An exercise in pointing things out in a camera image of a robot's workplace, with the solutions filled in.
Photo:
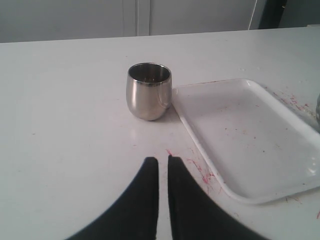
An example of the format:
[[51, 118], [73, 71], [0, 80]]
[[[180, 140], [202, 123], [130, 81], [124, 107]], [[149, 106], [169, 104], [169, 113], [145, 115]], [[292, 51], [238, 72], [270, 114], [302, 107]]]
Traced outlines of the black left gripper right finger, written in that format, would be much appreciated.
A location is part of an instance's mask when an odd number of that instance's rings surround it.
[[222, 210], [202, 190], [182, 159], [168, 156], [168, 205], [174, 240], [264, 240]]

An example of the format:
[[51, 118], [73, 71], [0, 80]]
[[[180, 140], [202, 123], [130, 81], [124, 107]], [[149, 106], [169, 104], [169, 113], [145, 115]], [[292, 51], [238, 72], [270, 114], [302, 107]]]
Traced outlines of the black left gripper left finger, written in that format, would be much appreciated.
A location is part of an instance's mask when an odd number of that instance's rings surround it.
[[154, 240], [159, 217], [159, 163], [144, 159], [121, 196], [70, 240]]

